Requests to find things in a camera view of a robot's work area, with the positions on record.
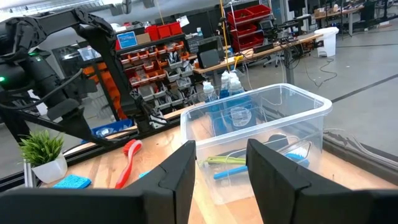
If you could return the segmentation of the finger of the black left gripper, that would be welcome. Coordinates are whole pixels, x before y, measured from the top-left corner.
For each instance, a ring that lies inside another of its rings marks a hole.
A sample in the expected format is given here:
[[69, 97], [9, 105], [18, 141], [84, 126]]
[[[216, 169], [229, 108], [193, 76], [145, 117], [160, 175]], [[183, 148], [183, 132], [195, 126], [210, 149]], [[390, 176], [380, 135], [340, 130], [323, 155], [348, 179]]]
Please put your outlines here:
[[68, 98], [62, 101], [61, 103], [55, 105], [54, 107], [48, 109], [47, 116], [51, 121], [53, 121], [73, 111], [74, 109], [77, 109], [78, 107], [79, 107], [79, 102], [77, 102], [73, 98]]
[[62, 126], [62, 132], [68, 135], [88, 142], [93, 142], [95, 144], [104, 145], [103, 139], [92, 135], [91, 129], [84, 117], [84, 107], [75, 108], [63, 115], [60, 125]]

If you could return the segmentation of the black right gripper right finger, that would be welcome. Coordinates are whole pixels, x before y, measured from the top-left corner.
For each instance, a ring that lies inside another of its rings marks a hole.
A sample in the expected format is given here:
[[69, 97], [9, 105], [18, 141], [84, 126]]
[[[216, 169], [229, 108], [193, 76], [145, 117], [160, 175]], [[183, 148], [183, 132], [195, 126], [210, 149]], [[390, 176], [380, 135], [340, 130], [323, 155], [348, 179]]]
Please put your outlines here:
[[323, 177], [256, 139], [247, 144], [249, 180], [264, 223], [329, 223], [330, 209], [305, 200], [302, 190], [313, 187]]

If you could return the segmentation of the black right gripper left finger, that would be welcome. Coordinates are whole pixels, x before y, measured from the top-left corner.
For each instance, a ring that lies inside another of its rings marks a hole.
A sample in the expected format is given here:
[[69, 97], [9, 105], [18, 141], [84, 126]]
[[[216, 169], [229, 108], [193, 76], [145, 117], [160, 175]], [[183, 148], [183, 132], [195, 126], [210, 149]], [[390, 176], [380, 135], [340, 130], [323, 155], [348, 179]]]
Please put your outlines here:
[[126, 223], [187, 223], [195, 183], [196, 143], [187, 141], [123, 190], [118, 205]]

